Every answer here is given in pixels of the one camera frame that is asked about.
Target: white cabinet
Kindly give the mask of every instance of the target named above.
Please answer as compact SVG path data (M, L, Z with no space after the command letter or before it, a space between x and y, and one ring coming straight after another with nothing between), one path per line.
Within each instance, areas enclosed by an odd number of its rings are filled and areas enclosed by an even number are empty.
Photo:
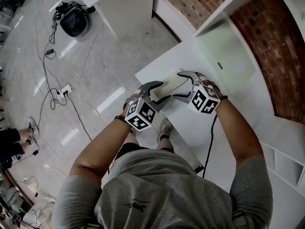
M265 115L255 132L268 169L305 196L305 126Z
M83 0L94 5L103 21L113 33L122 37L134 32L152 18L153 0Z

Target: floor tile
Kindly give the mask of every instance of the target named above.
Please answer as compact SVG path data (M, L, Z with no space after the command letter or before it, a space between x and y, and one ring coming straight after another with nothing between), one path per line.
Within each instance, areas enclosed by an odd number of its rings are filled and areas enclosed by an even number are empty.
M4 68L2 76L6 78L4 98L10 100L3 106L4 115L11 128L27 128L30 116L37 122L40 119L47 81L37 56L36 42L42 58L52 32L52 8L60 1L71 0L26 0L14 18L0 18L0 22L13 27L0 51L0 65ZM102 23L97 12L91 14L88 33L81 38L68 36L58 26L55 44L47 46L47 49L55 50L56 56L45 60L46 67L56 77L48 72L51 88L73 85L81 75L69 97L91 139L122 112L125 99L141 85L134 75L177 45L156 18L120 40ZM55 105L54 110L50 102L47 96L42 108L41 132L37 136L39 153L14 165L10 172L19 181L34 176L41 191L56 197L74 160L90 139L70 100L65 106ZM156 148L157 135L150 128L137 133L137 139L142 146ZM23 157L37 148L30 146ZM21 183L20 186L30 198L34 197L26 185Z

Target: shelf compartment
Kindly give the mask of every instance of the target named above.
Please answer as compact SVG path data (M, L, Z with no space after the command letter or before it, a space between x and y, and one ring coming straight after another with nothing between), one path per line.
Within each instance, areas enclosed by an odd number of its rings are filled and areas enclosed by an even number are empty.
M276 174L296 188L304 167L276 150L274 154Z
M275 171L275 150L271 147L268 147L264 143L261 143L263 153L265 156L267 167L272 171Z

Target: white cube with markers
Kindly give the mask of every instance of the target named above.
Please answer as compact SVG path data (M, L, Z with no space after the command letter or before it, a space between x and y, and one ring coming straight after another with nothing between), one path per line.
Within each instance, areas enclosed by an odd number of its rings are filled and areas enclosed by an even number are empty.
M138 98L129 105L125 121L140 132L150 128L158 116L158 113L144 99Z
M196 112L211 114L220 103L212 86L199 85L188 107Z

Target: sneaker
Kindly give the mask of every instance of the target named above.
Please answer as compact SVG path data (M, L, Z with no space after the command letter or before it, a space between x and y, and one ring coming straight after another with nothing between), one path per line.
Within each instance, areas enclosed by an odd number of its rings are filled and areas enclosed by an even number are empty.
M39 134L39 128L36 125L36 122L33 117L29 118L29 127L28 128L31 128L33 130L33 135Z
M158 136L158 143L160 143L160 141L163 138L170 138L172 129L173 129L172 123L168 119L164 119L161 124L161 132Z
M29 143L30 145L37 144L36 139L32 136L29 136L26 142Z

